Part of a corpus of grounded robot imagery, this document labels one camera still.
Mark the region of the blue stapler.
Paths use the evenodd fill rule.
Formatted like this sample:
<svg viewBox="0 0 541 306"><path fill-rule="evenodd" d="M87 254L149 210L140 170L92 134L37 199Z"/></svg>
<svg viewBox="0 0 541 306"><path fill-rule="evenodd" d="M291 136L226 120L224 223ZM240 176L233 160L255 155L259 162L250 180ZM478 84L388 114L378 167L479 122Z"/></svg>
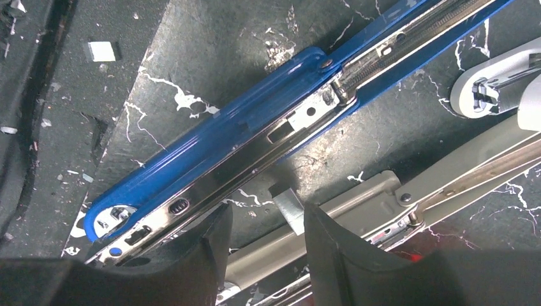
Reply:
<svg viewBox="0 0 541 306"><path fill-rule="evenodd" d="M85 263L123 265L159 247L506 5L400 1L332 53L299 52L97 197Z"/></svg>

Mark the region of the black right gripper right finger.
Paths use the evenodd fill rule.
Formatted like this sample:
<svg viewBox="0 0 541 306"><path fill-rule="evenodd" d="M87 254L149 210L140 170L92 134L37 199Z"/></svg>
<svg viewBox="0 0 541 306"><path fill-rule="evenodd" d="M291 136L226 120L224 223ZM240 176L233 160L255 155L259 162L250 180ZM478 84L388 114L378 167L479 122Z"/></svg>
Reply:
<svg viewBox="0 0 541 306"><path fill-rule="evenodd" d="M316 205L304 211L316 305L539 305L538 251L436 251L418 261L383 251Z"/></svg>

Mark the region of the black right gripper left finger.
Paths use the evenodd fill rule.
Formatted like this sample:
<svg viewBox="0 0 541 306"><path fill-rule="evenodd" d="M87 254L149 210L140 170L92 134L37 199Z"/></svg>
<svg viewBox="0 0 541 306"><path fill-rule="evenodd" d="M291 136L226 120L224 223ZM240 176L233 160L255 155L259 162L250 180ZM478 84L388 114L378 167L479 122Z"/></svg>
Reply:
<svg viewBox="0 0 541 306"><path fill-rule="evenodd" d="M2 259L2 305L214 305L225 281L232 207L124 266Z"/></svg>

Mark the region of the silver staple strip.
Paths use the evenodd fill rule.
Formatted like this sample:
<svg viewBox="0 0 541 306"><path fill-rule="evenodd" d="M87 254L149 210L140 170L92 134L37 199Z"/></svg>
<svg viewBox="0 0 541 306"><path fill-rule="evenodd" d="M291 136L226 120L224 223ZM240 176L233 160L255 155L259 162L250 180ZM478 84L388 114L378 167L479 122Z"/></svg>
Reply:
<svg viewBox="0 0 541 306"><path fill-rule="evenodd" d="M291 188L273 197L273 201L292 231L300 236L304 229L304 207Z"/></svg>

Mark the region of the black silver stapler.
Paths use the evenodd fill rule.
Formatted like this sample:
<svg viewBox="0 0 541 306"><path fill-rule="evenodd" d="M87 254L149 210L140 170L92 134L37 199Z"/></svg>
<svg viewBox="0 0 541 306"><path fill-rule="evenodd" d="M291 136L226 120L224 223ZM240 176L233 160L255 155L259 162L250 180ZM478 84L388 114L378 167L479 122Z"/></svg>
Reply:
<svg viewBox="0 0 541 306"><path fill-rule="evenodd" d="M322 205L347 230L390 250L466 208L540 163L540 131L527 131L513 115L402 184L386 170ZM216 303L305 255L304 234L288 223L229 256Z"/></svg>

